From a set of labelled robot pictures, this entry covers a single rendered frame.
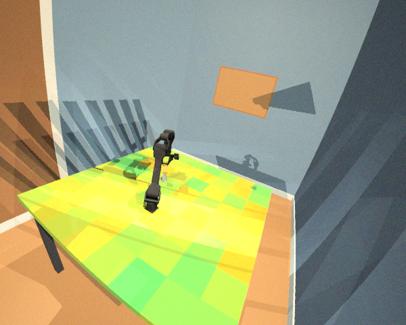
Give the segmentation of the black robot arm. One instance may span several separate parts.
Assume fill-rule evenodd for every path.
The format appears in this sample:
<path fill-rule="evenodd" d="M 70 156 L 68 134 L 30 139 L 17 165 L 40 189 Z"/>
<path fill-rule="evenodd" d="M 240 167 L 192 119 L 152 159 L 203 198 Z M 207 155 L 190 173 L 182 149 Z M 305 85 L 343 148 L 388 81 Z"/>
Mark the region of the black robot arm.
<path fill-rule="evenodd" d="M 152 182 L 145 191 L 144 202 L 147 202 L 145 210 L 154 213 L 159 209 L 157 204 L 160 201 L 161 186 L 159 184 L 162 159 L 166 156 L 168 149 L 171 148 L 172 142 L 175 138 L 175 132 L 173 130 L 165 130 L 157 138 L 153 146 L 153 154 L 155 157 L 154 170 L 152 175 Z M 160 140 L 164 140 L 164 144 L 159 144 Z"/>

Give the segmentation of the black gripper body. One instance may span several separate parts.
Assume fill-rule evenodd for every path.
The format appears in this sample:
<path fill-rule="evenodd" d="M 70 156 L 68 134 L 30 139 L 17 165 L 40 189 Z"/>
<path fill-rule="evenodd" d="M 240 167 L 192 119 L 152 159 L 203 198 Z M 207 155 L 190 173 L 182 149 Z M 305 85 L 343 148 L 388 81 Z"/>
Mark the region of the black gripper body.
<path fill-rule="evenodd" d="M 166 156 L 171 158 L 171 159 L 173 159 L 173 157 L 174 157 L 175 160 L 179 160 L 179 154 L 176 154 L 176 153 L 171 154 L 171 148 L 168 149 L 168 152 L 166 153 Z"/>

